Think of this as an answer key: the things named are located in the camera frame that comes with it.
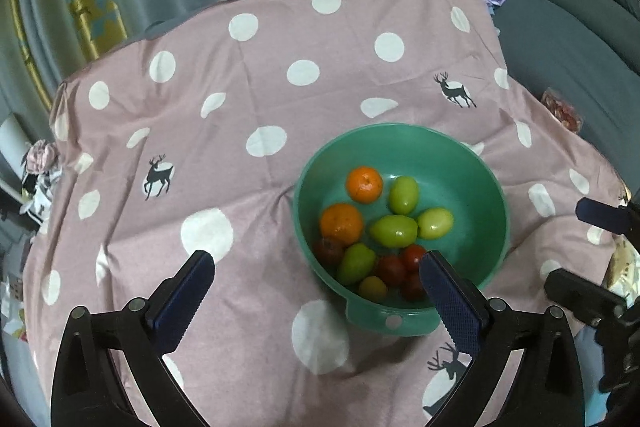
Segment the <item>tan fruit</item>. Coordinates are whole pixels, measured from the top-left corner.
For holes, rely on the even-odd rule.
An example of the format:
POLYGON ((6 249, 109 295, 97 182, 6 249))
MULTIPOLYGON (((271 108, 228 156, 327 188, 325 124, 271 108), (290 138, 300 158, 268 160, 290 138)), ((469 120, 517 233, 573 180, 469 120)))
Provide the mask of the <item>tan fruit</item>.
POLYGON ((371 303, 382 303, 388 294, 386 284, 374 275, 365 277, 358 286, 358 294, 363 299, 371 301, 371 303))

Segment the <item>green plastic bowl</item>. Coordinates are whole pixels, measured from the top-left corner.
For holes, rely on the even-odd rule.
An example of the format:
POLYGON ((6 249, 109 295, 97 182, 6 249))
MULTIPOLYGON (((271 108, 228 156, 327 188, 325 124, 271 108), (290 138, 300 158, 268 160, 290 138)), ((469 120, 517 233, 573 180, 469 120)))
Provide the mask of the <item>green plastic bowl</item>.
POLYGON ((483 287, 510 236, 506 196, 480 155, 410 124, 372 124, 323 145, 298 178, 293 222, 311 269, 344 299, 347 321, 401 337, 439 323, 418 288, 424 251, 439 251, 483 287))

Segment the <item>red tomato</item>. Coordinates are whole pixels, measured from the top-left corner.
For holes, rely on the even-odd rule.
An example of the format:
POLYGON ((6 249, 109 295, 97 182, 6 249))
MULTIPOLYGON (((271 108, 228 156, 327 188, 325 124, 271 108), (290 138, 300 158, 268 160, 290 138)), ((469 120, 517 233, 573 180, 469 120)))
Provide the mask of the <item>red tomato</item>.
POLYGON ((405 265, 397 256, 389 255, 378 259, 374 275, 387 287, 396 288, 405 282, 407 272, 405 265))
POLYGON ((399 253, 399 259, 408 273, 419 270, 420 261, 427 254, 427 250, 420 244, 411 244, 399 253))
POLYGON ((412 273, 406 278, 400 286, 399 294, 407 303, 417 303, 426 298, 426 291, 418 273, 412 273))
POLYGON ((312 251, 320 265, 324 267, 337 267, 344 258, 345 247, 335 237, 326 236, 320 237, 320 239, 314 243, 312 251))

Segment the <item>large orange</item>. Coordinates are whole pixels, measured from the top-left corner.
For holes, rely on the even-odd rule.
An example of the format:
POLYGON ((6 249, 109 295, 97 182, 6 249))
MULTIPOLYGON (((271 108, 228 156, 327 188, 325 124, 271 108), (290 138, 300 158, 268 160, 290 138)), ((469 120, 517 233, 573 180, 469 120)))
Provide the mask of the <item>large orange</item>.
POLYGON ((337 202, 322 211, 319 229, 322 237, 333 237, 343 246, 350 246, 359 242, 364 220, 354 205, 337 202))

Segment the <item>small orange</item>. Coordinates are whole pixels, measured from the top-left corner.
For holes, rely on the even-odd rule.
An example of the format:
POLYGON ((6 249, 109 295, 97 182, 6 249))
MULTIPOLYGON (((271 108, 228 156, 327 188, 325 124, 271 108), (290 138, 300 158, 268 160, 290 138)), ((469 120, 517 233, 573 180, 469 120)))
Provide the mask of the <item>small orange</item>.
POLYGON ((369 205, 380 198, 384 181, 378 170, 369 166, 360 166, 348 174, 345 181, 348 196, 362 205, 369 205))

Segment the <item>green fruit bowl front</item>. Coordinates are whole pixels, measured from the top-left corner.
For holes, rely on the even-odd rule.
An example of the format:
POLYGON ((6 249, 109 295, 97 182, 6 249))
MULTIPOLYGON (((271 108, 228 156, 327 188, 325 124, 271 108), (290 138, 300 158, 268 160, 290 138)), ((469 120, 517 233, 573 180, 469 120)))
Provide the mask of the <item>green fruit bowl front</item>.
POLYGON ((376 254, 363 243, 349 246, 337 268, 336 280, 349 286, 363 280, 374 268, 376 254))

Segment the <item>large green fruit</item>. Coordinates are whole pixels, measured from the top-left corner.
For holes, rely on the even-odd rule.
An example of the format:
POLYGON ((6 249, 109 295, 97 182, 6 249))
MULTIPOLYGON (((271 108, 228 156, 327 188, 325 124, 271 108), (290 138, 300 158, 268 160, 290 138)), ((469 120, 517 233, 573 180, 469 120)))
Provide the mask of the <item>large green fruit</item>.
POLYGON ((371 239, 385 248, 406 248, 418 237, 418 224, 403 215, 387 215, 369 225, 371 239))

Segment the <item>white paper roll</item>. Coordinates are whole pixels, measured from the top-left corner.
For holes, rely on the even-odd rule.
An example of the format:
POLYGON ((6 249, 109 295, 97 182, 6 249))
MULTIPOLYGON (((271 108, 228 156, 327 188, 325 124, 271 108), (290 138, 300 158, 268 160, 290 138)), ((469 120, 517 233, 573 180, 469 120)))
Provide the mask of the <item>white paper roll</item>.
POLYGON ((1 155, 19 180, 24 173, 23 159, 31 146, 32 142, 15 115, 6 116, 0 127, 1 155))

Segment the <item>pile of clothes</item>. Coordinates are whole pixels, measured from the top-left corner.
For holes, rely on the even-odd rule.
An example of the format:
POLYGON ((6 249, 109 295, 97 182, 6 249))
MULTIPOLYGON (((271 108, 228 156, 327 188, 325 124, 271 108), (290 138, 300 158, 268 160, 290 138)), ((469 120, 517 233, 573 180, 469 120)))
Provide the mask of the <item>pile of clothes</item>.
POLYGON ((55 187, 62 176, 61 155, 55 144, 38 140, 23 156, 21 167, 24 202, 20 213, 40 227, 49 218, 55 187))

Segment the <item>grey sofa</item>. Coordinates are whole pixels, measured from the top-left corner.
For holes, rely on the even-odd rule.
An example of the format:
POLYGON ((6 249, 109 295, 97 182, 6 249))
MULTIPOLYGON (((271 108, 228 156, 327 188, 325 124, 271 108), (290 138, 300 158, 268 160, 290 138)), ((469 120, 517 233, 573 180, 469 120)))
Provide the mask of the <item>grey sofa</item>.
POLYGON ((510 75, 574 107, 579 134, 639 187, 639 0, 506 0, 494 22, 510 75))

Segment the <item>red snack packet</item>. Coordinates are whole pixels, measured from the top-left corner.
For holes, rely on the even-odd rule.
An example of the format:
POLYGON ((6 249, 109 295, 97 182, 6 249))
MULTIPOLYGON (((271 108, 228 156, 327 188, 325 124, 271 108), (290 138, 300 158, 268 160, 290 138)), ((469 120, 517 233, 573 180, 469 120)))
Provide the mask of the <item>red snack packet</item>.
POLYGON ((540 101, 553 117, 568 131, 578 134, 582 130, 582 116, 577 113, 559 92, 548 88, 544 90, 540 101))

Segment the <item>pink polka dot blanket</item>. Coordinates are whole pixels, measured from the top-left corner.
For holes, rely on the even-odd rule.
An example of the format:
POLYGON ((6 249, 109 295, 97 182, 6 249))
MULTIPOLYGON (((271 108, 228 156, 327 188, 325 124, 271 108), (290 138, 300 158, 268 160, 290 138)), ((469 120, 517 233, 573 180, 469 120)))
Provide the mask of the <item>pink polka dot blanket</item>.
POLYGON ((349 326, 293 230, 311 155, 386 121, 453 136, 500 181, 512 248, 492 295, 540 311, 545 269, 603 280, 612 236, 574 207, 618 202, 620 178, 509 76, 484 0, 233 0, 58 90, 64 173, 24 271, 42 387, 70 311, 150 295, 201 249, 216 280, 167 364, 210 425, 423 425, 446 332, 349 326))

